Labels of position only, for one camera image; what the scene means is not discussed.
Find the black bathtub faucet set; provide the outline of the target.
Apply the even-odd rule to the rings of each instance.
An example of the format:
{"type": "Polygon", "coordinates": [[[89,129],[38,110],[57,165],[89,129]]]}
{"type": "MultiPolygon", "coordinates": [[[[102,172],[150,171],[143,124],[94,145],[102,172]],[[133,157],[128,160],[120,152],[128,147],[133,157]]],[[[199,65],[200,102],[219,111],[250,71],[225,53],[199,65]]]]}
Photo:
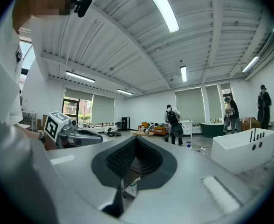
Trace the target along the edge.
{"type": "Polygon", "coordinates": [[[249,142],[256,141],[256,140],[262,139],[264,137],[265,137],[265,130],[261,129],[261,128],[254,127],[250,130],[249,142]]]}

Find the white bathtub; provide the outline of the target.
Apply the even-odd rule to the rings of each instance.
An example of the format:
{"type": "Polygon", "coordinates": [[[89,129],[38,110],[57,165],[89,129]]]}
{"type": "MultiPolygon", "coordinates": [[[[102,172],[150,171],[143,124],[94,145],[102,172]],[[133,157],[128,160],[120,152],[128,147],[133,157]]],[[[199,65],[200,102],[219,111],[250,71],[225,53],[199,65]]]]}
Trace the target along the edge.
{"type": "Polygon", "coordinates": [[[249,142],[250,130],[213,138],[211,159],[233,174],[254,169],[271,160],[274,131],[265,129],[265,137],[249,142]]]}

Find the wooden coffee table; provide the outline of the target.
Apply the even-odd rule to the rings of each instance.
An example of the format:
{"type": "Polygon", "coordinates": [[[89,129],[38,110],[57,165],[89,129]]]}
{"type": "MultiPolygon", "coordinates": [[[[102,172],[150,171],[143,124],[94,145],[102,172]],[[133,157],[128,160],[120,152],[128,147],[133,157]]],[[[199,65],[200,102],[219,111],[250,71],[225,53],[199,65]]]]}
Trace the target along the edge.
{"type": "Polygon", "coordinates": [[[144,131],[131,131],[131,134],[133,136],[144,136],[144,137],[153,137],[154,136],[153,132],[145,133],[144,131]]]}

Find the orange sofa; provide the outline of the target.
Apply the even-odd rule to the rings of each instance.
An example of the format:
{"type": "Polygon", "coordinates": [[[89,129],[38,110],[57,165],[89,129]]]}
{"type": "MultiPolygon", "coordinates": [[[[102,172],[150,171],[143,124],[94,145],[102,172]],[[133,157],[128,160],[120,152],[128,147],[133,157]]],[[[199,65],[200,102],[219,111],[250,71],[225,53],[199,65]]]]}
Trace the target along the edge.
{"type": "Polygon", "coordinates": [[[143,122],[138,126],[140,128],[148,128],[150,132],[155,135],[166,135],[168,133],[168,124],[167,123],[152,123],[152,122],[143,122]]]}

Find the black framed window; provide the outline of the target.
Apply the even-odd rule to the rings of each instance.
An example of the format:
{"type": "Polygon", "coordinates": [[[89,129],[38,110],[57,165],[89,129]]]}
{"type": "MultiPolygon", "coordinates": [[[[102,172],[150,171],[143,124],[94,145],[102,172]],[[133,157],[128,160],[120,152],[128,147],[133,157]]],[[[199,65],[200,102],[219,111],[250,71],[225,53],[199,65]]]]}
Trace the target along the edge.
{"type": "Polygon", "coordinates": [[[89,125],[92,118],[92,105],[91,100],[84,100],[78,98],[64,97],[62,103],[62,113],[68,115],[77,124],[89,125]]]}

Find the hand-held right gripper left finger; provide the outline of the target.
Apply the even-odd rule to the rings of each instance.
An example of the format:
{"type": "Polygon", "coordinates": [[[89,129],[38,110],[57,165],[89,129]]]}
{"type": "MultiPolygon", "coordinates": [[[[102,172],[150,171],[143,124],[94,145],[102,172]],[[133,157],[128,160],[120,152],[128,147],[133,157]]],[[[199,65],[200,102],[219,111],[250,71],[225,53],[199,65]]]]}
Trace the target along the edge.
{"type": "Polygon", "coordinates": [[[117,182],[119,189],[104,186],[92,171],[92,160],[98,153],[128,140],[129,137],[123,137],[89,146],[48,151],[48,156],[79,197],[98,210],[119,216],[135,198],[137,187],[132,183],[137,179],[137,174],[127,169],[125,177],[117,182]]]}

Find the person's white shirt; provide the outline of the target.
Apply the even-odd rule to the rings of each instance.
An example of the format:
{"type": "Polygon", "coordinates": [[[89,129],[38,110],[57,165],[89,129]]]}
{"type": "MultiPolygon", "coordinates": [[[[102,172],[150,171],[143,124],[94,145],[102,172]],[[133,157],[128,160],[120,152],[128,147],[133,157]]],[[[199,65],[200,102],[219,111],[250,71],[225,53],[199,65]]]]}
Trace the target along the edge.
{"type": "Polygon", "coordinates": [[[22,50],[12,11],[8,8],[0,19],[0,123],[7,126],[17,126],[23,119],[19,100],[22,59],[16,62],[16,51],[22,50]]]}

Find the green bathtub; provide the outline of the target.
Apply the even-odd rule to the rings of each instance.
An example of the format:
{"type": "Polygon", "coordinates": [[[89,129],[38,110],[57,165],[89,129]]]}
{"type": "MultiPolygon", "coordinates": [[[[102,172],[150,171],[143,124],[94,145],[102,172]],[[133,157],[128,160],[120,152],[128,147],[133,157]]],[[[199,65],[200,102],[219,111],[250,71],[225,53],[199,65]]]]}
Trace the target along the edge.
{"type": "Polygon", "coordinates": [[[202,134],[207,138],[221,136],[224,130],[223,123],[200,123],[202,134]]]}

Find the white drawer cabinet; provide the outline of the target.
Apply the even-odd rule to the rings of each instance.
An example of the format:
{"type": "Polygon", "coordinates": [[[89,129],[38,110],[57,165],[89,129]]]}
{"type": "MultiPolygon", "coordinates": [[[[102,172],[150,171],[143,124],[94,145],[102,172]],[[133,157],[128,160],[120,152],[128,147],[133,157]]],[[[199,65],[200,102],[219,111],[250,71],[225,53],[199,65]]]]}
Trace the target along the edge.
{"type": "Polygon", "coordinates": [[[183,135],[189,135],[192,137],[192,120],[183,120],[181,121],[183,128],[183,135]]]}

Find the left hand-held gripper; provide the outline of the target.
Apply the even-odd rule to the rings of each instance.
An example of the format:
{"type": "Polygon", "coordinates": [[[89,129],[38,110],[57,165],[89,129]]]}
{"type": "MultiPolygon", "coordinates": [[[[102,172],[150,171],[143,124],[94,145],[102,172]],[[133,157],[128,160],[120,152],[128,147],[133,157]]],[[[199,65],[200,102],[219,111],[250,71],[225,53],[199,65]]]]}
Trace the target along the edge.
{"type": "MultiPolygon", "coordinates": [[[[50,112],[46,119],[45,133],[55,142],[58,149],[68,144],[68,136],[78,128],[75,120],[59,112],[50,112]]],[[[103,142],[103,137],[98,132],[89,128],[78,128],[75,131],[75,143],[78,146],[89,146],[103,142]]]]}

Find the white table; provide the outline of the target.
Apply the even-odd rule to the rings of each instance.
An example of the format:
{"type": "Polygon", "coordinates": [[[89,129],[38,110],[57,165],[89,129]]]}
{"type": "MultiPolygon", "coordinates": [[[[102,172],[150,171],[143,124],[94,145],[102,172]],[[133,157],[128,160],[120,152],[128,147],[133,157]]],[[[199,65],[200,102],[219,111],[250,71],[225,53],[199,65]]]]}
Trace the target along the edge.
{"type": "Polygon", "coordinates": [[[35,112],[29,112],[29,111],[21,111],[23,119],[21,121],[21,124],[29,125],[29,129],[31,131],[37,130],[37,118],[35,112]]]}

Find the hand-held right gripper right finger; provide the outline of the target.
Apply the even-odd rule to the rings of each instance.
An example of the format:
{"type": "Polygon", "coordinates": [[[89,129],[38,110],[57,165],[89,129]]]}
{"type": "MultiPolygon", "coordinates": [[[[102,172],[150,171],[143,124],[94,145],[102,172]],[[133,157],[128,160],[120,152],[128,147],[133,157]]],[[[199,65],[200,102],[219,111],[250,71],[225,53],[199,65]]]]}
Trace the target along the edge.
{"type": "Polygon", "coordinates": [[[141,190],[121,215],[128,224],[236,224],[252,192],[234,174],[192,149],[148,139],[173,154],[177,169],[158,189],[141,190]]]}

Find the person's left forearm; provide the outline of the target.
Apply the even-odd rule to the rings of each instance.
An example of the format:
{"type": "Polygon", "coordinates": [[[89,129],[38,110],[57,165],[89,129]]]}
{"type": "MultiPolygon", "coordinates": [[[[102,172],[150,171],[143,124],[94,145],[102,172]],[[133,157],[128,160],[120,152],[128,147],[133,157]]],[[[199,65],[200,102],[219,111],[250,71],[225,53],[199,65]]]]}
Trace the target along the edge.
{"type": "Polygon", "coordinates": [[[56,150],[57,146],[55,142],[46,132],[40,132],[38,139],[43,143],[46,150],[56,150]]]}

